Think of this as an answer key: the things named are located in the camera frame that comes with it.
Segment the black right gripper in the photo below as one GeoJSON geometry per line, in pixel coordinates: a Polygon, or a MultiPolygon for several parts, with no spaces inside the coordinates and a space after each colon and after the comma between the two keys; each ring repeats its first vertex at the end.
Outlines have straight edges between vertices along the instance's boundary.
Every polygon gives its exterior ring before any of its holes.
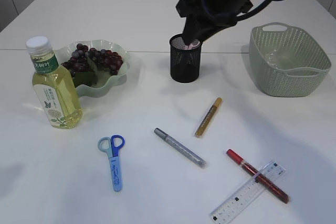
{"type": "Polygon", "coordinates": [[[235,26],[238,14],[246,14],[252,7],[250,0],[179,0],[176,10],[186,17],[182,39],[186,45],[204,42],[227,26],[235,26]]]}

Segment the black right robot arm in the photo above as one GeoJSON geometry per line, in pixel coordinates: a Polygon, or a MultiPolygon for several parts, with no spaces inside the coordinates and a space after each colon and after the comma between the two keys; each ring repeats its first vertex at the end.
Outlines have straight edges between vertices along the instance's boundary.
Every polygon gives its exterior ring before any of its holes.
{"type": "Polygon", "coordinates": [[[238,14],[249,0],[179,0],[176,10],[185,17],[182,39],[186,45],[204,42],[216,33],[237,24],[238,14]]]}

